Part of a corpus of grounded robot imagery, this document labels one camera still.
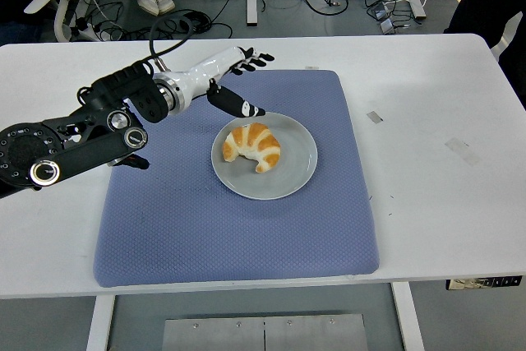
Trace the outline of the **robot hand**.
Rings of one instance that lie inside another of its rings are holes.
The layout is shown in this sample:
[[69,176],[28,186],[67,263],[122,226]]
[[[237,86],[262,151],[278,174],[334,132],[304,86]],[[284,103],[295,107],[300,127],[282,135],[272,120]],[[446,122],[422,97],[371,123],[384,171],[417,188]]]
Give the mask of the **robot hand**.
[[264,109],[249,103],[219,81],[226,74],[241,76],[244,72],[255,71],[256,67],[265,67],[274,60],[272,55],[258,53],[254,48],[231,47],[186,72],[176,73],[173,79],[178,95],[178,111],[186,110],[194,99],[205,96],[210,104],[235,118],[264,116]]

